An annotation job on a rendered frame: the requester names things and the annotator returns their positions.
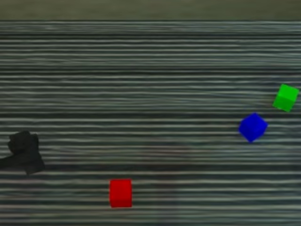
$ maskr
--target black object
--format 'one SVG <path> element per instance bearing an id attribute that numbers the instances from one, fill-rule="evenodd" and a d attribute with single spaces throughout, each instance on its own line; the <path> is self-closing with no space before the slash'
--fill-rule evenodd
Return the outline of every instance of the black object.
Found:
<path id="1" fill-rule="evenodd" d="M 27 175 L 45 169 L 39 154 L 39 138 L 37 134 L 22 131 L 9 136 L 8 148 L 12 156 L 0 159 L 0 169 L 21 166 Z"/>

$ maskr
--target blue cube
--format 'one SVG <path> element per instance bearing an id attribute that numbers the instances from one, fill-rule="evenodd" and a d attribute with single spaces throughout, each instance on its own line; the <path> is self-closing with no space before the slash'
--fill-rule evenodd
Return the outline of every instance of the blue cube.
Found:
<path id="1" fill-rule="evenodd" d="M 241 121 L 238 130 L 251 143 L 261 137 L 267 127 L 268 124 L 257 113 L 253 113 Z"/>

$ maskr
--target tabletop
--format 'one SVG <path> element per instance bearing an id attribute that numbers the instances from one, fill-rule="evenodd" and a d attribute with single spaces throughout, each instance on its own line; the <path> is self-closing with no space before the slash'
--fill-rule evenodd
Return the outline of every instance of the tabletop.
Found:
<path id="1" fill-rule="evenodd" d="M 0 171 L 1 225 L 298 226 L 298 21 L 1 21 L 0 154 L 37 133 L 43 172 Z M 240 121 L 269 124 L 248 143 Z M 133 206 L 112 209 L 109 181 Z"/>

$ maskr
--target cube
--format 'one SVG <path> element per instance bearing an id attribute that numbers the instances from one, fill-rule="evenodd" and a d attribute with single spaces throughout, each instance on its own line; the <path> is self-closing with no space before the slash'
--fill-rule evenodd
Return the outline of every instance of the cube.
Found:
<path id="1" fill-rule="evenodd" d="M 285 112 L 290 112 L 294 103 L 296 102 L 298 93 L 298 89 L 292 86 L 281 84 L 279 92 L 274 100 L 273 107 Z"/>
<path id="2" fill-rule="evenodd" d="M 253 113 L 241 121 L 238 131 L 251 143 L 261 137 L 267 127 L 268 124 L 257 113 Z"/>
<path id="3" fill-rule="evenodd" d="M 132 207 L 131 179 L 110 181 L 110 205 L 112 208 Z"/>

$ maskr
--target striped surface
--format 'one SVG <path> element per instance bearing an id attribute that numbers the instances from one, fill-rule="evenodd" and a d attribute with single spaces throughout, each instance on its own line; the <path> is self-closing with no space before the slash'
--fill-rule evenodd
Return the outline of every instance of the striped surface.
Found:
<path id="1" fill-rule="evenodd" d="M 0 154 L 38 133 L 47 170 L 0 172 L 0 225 L 299 226 L 301 22 L 0 22 Z M 257 112 L 266 135 L 247 143 Z M 133 180 L 111 209 L 109 180 Z"/>

